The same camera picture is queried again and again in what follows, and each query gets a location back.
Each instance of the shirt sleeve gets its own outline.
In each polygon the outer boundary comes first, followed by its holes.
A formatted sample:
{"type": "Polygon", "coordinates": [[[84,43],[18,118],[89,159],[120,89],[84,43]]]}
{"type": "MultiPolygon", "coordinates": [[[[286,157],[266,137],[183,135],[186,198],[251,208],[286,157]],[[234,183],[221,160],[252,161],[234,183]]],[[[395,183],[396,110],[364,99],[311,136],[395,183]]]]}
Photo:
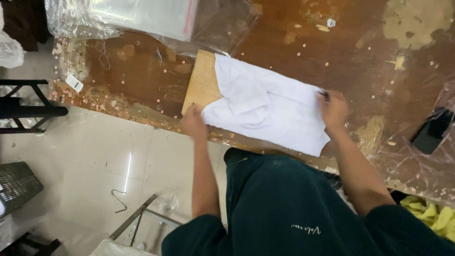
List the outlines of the shirt sleeve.
{"type": "Polygon", "coordinates": [[[400,205],[372,209],[365,225],[385,255],[455,255],[451,241],[438,237],[400,205]]]}
{"type": "Polygon", "coordinates": [[[214,215],[202,215],[176,228],[162,244],[163,256],[217,255],[227,236],[221,220],[214,215]]]}

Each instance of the person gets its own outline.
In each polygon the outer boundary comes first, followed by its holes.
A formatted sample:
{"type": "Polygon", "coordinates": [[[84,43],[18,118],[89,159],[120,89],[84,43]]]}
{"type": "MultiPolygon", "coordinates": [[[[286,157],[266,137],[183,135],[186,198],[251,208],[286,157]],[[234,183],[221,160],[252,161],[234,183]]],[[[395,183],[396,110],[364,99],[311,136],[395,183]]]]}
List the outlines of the person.
{"type": "Polygon", "coordinates": [[[182,124],[194,141],[193,220],[163,240],[162,255],[455,255],[449,240],[394,202],[349,137],[343,95],[327,91],[319,103],[344,191],[357,214],[318,170],[287,156],[233,148],[225,155],[226,231],[206,125],[200,109],[191,106],[182,124]]]}

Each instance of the paper tag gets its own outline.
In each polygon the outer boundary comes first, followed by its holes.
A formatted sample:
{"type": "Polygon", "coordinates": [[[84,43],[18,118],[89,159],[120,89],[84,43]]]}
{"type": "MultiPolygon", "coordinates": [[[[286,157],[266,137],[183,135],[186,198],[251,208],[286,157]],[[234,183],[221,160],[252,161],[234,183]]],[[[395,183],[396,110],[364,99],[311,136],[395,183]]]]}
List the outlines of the paper tag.
{"type": "Polygon", "coordinates": [[[327,27],[335,27],[336,21],[333,19],[328,19],[327,20],[327,27]]]}
{"type": "Polygon", "coordinates": [[[73,75],[69,75],[65,82],[69,84],[71,88],[75,89],[76,92],[80,92],[84,87],[84,84],[77,80],[73,75]]]}

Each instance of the black plastic basket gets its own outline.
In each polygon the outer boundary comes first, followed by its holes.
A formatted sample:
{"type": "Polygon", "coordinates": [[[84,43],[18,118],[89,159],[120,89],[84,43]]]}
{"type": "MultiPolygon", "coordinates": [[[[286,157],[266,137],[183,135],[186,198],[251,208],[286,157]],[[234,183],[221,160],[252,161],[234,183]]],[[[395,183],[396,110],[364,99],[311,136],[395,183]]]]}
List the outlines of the black plastic basket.
{"type": "Polygon", "coordinates": [[[22,207],[43,191],[43,185],[25,162],[0,164],[0,201],[5,207],[1,217],[22,207]]]}

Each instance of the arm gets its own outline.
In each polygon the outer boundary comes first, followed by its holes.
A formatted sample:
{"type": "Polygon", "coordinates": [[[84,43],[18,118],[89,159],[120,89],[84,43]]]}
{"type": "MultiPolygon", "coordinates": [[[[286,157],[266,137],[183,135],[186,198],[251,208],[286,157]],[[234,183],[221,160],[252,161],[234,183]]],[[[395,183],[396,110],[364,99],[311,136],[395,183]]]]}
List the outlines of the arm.
{"type": "Polygon", "coordinates": [[[364,157],[344,127],[348,113],[345,98],[327,91],[328,98],[319,96],[326,132],[335,146],[338,169],[346,195],[359,215],[366,216],[380,205],[394,205],[385,183],[364,157]]]}
{"type": "Polygon", "coordinates": [[[207,128],[197,106],[188,108],[182,125],[194,142],[192,218],[210,214],[221,218],[218,187],[207,150],[207,128]]]}

